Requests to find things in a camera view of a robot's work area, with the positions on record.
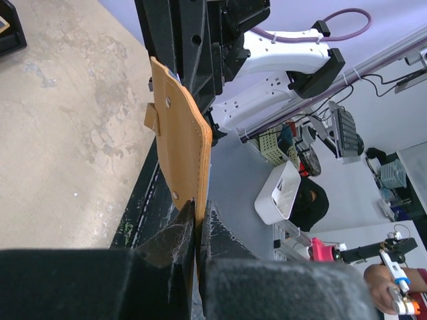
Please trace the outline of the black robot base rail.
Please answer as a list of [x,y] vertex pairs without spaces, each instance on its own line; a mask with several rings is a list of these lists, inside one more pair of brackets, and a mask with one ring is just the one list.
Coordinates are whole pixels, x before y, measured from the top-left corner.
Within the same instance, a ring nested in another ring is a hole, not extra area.
[[111,248],[136,248],[165,229],[178,210],[161,172],[153,142],[113,237]]

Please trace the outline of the yellow leather card holder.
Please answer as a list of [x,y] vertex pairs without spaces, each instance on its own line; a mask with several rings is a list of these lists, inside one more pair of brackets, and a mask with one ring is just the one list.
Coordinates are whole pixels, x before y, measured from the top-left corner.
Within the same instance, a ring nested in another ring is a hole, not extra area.
[[159,165],[174,205],[195,201],[195,226],[203,223],[209,182],[212,131],[190,92],[155,57],[150,58],[153,103],[144,125],[155,133]]

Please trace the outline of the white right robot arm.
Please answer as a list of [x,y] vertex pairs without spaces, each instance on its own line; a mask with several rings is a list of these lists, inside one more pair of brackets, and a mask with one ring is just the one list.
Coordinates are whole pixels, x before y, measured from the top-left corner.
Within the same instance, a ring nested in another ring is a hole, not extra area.
[[137,1],[143,41],[193,101],[214,140],[259,125],[273,107],[325,92],[345,65],[327,21],[264,31],[269,1]]

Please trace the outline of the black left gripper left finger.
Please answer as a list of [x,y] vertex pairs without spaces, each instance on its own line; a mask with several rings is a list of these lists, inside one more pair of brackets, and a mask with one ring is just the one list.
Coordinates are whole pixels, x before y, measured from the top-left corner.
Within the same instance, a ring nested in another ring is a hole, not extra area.
[[189,319],[195,203],[135,249],[1,252],[2,319]]

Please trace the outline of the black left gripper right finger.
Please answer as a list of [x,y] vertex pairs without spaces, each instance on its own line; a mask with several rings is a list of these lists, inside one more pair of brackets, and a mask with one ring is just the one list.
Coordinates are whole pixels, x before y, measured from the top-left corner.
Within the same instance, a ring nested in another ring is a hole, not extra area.
[[361,274],[343,263],[263,260],[208,203],[199,293],[206,319],[377,319]]

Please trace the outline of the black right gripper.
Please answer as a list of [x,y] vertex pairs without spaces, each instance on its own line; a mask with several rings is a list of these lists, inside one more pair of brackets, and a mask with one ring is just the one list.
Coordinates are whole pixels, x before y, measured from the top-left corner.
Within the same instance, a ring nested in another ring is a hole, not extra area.
[[199,107],[235,79],[251,55],[244,33],[270,15],[264,0],[138,0],[135,7],[149,56],[179,77]]

